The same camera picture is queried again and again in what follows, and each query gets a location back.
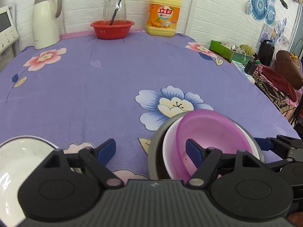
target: gray ribbed surface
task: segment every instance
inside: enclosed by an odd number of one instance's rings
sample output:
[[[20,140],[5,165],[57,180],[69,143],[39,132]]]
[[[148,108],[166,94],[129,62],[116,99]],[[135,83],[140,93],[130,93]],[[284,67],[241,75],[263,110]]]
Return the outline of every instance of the gray ribbed surface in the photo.
[[[185,188],[180,181],[129,181],[108,190],[96,207],[64,223],[24,221],[19,227],[291,227],[280,218],[246,223],[218,211],[203,191]]]

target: pink trim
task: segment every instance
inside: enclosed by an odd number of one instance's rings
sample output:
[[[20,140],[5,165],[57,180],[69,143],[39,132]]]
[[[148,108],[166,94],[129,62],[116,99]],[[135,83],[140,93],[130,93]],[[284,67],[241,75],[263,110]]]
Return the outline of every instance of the pink trim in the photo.
[[[129,32],[132,33],[132,32],[142,32],[142,31],[145,31],[145,30],[141,29],[141,28],[131,28]],[[67,38],[73,38],[73,37],[91,36],[91,35],[95,35],[94,30],[72,32],[72,33],[66,33],[66,34],[60,35],[60,40],[67,39]]]

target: black stick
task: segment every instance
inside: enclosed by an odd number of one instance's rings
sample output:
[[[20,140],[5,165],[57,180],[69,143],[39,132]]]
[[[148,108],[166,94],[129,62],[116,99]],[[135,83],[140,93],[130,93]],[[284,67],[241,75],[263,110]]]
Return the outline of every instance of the black stick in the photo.
[[[115,19],[115,17],[116,17],[116,14],[117,14],[117,12],[118,12],[119,7],[120,7],[121,1],[122,1],[122,0],[119,0],[119,2],[118,2],[118,6],[117,6],[116,9],[115,9],[115,12],[114,12],[114,15],[113,15],[113,17],[112,17],[111,23],[109,24],[110,26],[113,25],[113,23],[114,23],[114,19]]]

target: purple bowl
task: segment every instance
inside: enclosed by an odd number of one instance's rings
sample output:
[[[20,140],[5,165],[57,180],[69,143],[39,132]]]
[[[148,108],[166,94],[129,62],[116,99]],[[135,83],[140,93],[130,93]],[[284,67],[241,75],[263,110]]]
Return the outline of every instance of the purple bowl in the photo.
[[[201,147],[214,147],[223,153],[235,154],[237,150],[252,153],[242,131],[227,117],[215,111],[199,109],[186,114],[178,125],[172,163],[178,178],[187,182],[190,178],[182,156],[187,139],[195,140]]]

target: white thermos jug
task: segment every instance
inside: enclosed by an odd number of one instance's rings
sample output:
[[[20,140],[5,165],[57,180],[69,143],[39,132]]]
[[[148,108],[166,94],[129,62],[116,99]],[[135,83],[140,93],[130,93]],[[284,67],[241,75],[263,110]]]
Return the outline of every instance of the white thermos jug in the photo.
[[[42,49],[59,42],[57,18],[62,10],[62,0],[35,0],[31,21],[35,49]]]

